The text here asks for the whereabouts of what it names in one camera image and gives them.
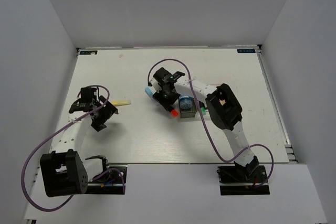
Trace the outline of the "yellow glue stick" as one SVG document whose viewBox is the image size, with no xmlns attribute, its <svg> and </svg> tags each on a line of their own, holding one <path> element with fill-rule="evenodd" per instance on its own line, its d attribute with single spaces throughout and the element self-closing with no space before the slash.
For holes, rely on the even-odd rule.
<svg viewBox="0 0 336 224">
<path fill-rule="evenodd" d="M 110 101 L 110 103 L 115 107 L 131 105 L 130 100 Z"/>
</svg>

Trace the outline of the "blue cleaning gel jar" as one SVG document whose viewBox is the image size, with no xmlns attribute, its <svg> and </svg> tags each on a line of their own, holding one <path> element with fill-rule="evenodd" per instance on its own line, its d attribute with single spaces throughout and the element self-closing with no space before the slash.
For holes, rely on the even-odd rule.
<svg viewBox="0 0 336 224">
<path fill-rule="evenodd" d="M 178 99 L 180 110 L 190 111 L 193 107 L 193 98 L 186 94 L 181 94 Z"/>
</svg>

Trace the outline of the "orange highlighter marker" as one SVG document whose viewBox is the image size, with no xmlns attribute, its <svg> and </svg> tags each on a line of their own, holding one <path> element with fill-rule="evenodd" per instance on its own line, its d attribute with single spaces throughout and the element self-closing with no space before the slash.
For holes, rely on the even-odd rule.
<svg viewBox="0 0 336 224">
<path fill-rule="evenodd" d="M 172 117 L 176 118 L 178 116 L 178 112 L 175 109 L 172 109 L 170 111 L 170 114 L 172 115 Z"/>
</svg>

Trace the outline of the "green highlighter marker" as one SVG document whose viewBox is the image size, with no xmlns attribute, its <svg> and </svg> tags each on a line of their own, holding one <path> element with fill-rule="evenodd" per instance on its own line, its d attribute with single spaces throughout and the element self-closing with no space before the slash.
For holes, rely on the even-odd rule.
<svg viewBox="0 0 336 224">
<path fill-rule="evenodd" d="M 203 115 L 205 115 L 205 114 L 206 114 L 206 110 L 205 110 L 205 108 L 204 108 L 204 107 L 201 107 L 201 112 L 202 112 L 202 114 L 203 114 Z"/>
</svg>

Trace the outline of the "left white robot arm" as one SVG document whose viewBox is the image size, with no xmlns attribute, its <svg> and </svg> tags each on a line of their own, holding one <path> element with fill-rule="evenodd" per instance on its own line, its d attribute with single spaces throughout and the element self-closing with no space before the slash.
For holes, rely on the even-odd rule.
<svg viewBox="0 0 336 224">
<path fill-rule="evenodd" d="M 88 184 L 96 178 L 104 182 L 110 178 L 111 168 L 102 155 L 82 158 L 81 147 L 87 131 L 100 132 L 106 121 L 118 109 L 104 96 L 98 86 L 80 89 L 68 112 L 66 129 L 50 153 L 40 158 L 40 168 L 48 197 L 70 196 L 86 193 Z"/>
</svg>

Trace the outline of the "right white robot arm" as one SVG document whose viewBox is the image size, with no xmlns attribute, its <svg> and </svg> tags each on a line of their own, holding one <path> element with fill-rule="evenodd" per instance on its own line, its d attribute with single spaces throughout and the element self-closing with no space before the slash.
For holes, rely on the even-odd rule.
<svg viewBox="0 0 336 224">
<path fill-rule="evenodd" d="M 173 104 L 181 95 L 192 97 L 196 105 L 205 104 L 212 123 L 224 132 L 230 144 L 238 177 L 245 182 L 255 177 L 259 161 L 243 130 L 242 106 L 227 84 L 205 84 L 180 71 L 171 74 L 161 67 L 148 79 L 148 85 L 155 90 L 152 98 L 173 116 L 177 116 Z"/>
</svg>

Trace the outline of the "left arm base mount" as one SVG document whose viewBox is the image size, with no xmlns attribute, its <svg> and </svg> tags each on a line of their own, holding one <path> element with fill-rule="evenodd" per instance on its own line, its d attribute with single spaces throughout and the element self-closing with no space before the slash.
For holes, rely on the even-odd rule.
<svg viewBox="0 0 336 224">
<path fill-rule="evenodd" d="M 113 168 L 98 180 L 88 184 L 85 195 L 124 195 L 127 182 L 127 165 L 110 165 Z"/>
</svg>

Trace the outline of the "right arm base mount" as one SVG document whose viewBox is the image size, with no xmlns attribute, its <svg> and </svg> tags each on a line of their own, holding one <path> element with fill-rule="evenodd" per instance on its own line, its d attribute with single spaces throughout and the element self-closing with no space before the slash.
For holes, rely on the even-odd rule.
<svg viewBox="0 0 336 224">
<path fill-rule="evenodd" d="M 221 196 L 270 195 L 264 166 L 259 165 L 248 178 L 240 175 L 235 166 L 218 166 L 217 174 Z"/>
</svg>

